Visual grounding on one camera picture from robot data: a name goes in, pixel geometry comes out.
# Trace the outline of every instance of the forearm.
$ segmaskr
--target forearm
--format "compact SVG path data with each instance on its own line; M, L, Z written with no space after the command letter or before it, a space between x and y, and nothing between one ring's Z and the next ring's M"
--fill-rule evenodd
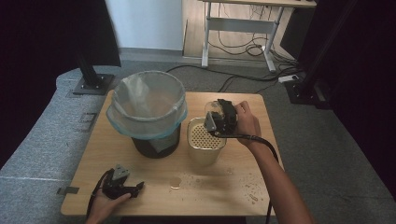
M103 223L103 221L101 221L99 217L95 217L95 216L90 216L85 221L85 224L100 224L100 223Z
M269 148L261 143L252 143L248 148L259 164L279 223L313 223L300 193Z

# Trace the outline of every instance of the white desk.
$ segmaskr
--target white desk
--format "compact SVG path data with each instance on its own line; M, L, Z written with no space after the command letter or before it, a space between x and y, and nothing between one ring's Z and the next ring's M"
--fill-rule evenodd
M244 32L256 34L269 34L269 39L263 49L265 61L268 64L270 72L274 73L276 68L272 60L270 52L271 46L274 42L276 30L282 17L284 7L315 7L315 1L298 1L298 0L200 0L208 3L207 14L205 20L205 42L202 52L202 67L208 66L208 38L209 31L229 31L229 32ZM275 21L253 21L253 20L239 20L228 18L214 18L210 16L212 3L227 3L227 4L241 4L241 5L260 5L279 7Z

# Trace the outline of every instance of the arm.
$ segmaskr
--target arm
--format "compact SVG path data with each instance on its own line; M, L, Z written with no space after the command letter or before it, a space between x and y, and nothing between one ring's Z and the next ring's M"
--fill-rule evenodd
M237 132L261 136L260 123L251 114L248 102L235 106L238 114ZM253 154L268 189L279 223L314 223L300 193L275 160L270 149L259 142L238 139Z
M120 196L116 200L111 200L99 189L96 192L95 199L92 204L91 212L89 213L86 224L98 224L103 223L107 217L109 217L114 209L131 198L131 194L127 193Z

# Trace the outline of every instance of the left hand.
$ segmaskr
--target left hand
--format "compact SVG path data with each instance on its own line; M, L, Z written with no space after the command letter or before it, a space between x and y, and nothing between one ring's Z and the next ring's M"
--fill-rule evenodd
M116 200L107 198L107 196L102 192L103 182L104 181L102 181L101 188L96 192L91 212L86 222L87 224L104 222L119 204L125 203L131 198L131 193L126 193Z

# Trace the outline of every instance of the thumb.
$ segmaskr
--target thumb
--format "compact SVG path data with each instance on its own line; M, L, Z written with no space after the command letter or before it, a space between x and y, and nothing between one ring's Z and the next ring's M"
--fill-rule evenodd
M112 204L114 206L120 204L120 203L125 203L126 201L128 201L131 198L132 194L131 193L126 193L122 196L120 196L119 198L115 199L112 201Z

